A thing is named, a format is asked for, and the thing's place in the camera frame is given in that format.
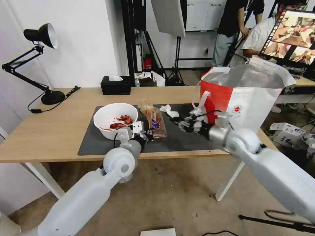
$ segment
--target red and white bag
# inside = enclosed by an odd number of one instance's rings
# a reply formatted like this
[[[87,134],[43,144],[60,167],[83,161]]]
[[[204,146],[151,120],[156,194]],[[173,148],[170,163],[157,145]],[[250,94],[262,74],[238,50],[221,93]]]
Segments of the red and white bag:
[[[214,67],[201,77],[199,107],[205,106],[208,123],[215,123],[211,111],[220,110],[233,127],[257,132],[282,89],[295,83],[286,69],[260,58],[234,68]]]

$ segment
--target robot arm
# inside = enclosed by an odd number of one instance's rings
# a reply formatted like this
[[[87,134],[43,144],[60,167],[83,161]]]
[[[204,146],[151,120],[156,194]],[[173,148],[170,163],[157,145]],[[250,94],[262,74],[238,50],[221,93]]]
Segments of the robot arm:
[[[248,130],[213,126],[210,140],[240,158],[275,199],[285,208],[315,224],[315,180],[279,151],[263,148],[258,136]]]
[[[106,203],[111,189],[131,178],[145,140],[140,133],[129,140],[129,128],[120,129],[118,134],[121,145],[106,154],[103,168],[85,174],[53,205],[38,227],[22,236],[74,236]]]

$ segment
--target black t-shirt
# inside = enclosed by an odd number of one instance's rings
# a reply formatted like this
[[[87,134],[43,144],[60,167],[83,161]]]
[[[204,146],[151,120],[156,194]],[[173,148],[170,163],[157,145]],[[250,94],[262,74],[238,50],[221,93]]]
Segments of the black t-shirt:
[[[263,0],[227,0],[218,28],[219,34],[231,37],[240,30],[238,23],[238,11],[241,8],[246,8],[247,4],[249,4],[249,7],[253,9],[254,15],[263,13]]]

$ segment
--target red fire extinguisher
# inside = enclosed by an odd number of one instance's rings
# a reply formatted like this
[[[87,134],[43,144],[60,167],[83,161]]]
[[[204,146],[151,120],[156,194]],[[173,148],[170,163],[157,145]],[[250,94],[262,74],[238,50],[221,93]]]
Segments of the red fire extinguisher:
[[[152,60],[149,55],[146,55],[143,61],[143,67],[145,70],[152,68]]]

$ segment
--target bag handle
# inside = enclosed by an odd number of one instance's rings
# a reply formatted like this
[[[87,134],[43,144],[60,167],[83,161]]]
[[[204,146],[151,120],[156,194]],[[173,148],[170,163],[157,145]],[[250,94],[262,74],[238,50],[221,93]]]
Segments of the bag handle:
[[[194,97],[196,96],[196,93],[198,91],[198,85],[201,83],[201,81],[199,81],[196,85],[196,89],[195,89],[195,92],[194,92],[194,96],[193,96],[193,101],[191,102],[191,104],[193,105],[194,109],[196,109],[197,107],[195,106],[195,103],[194,103]],[[209,91],[205,91],[200,99],[200,102],[199,102],[199,105],[198,107],[201,108],[204,106],[204,103],[206,102],[207,100],[207,97],[208,96],[211,96],[211,93]]]

